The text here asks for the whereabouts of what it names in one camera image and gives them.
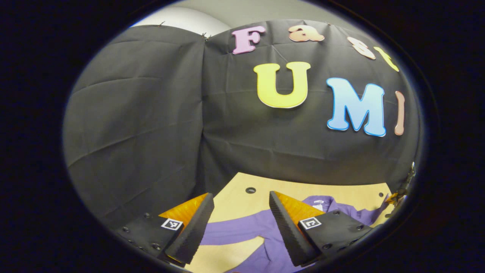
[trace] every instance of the black fabric backdrop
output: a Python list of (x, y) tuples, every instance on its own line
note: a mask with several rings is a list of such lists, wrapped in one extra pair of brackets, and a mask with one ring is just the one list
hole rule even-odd
[[(291, 41), (288, 28), (301, 24), (325, 40)], [(114, 229), (142, 213), (215, 195), (239, 171), (312, 184), (386, 182), (392, 191), (406, 178), (423, 124), (419, 90), (404, 77), (399, 57), (370, 37), (323, 22), (272, 20), (237, 29), (259, 25), (266, 32), (256, 50), (238, 55), (232, 54), (233, 30), (205, 41), (174, 27), (133, 27), (86, 67), (66, 109), (64, 149), (76, 190), (105, 225)], [(376, 60), (360, 55), (348, 36), (364, 42)], [(264, 105), (254, 66), (279, 64), (276, 87), (289, 94), (286, 64), (295, 61), (311, 65), (306, 101), (292, 109)], [(327, 127), (331, 77), (347, 79), (359, 96), (371, 83), (385, 90), (384, 137)], [(402, 136), (394, 134), (396, 90), (406, 99)]]

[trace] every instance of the wooden table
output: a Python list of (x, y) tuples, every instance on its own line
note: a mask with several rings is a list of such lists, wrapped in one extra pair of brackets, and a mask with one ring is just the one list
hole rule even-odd
[[(246, 189), (253, 187), (255, 193), (248, 194)], [(275, 190), (297, 200), (311, 195), (329, 195), (341, 204), (354, 206), (357, 210), (374, 210), (381, 206), (386, 194), (391, 195), (386, 183), (359, 186), (330, 186), (287, 182), (258, 177), (245, 173), (236, 176), (214, 197), (214, 211), (209, 222), (237, 219), (270, 209), (269, 192)], [(388, 206), (372, 227), (384, 223), (384, 215), (391, 213)], [(264, 242), (262, 237), (228, 244), (201, 245), (192, 262), (185, 269), (194, 273), (223, 273), (235, 268), (246, 260)]]

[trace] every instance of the purple shirt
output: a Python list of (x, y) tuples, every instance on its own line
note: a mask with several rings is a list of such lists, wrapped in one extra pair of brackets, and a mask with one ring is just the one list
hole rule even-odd
[[(366, 209), (357, 211), (351, 205), (335, 202), (331, 196), (309, 196), (303, 202), (324, 212), (338, 209), (365, 225), (371, 225), (386, 209), (387, 198), (387, 196), (384, 198), (380, 208), (372, 211)], [(257, 236), (263, 237), (264, 243), (244, 262), (227, 273), (293, 273), (303, 269), (301, 266), (293, 266), (276, 220), (269, 209), (238, 219), (208, 223), (200, 245), (232, 244)]]

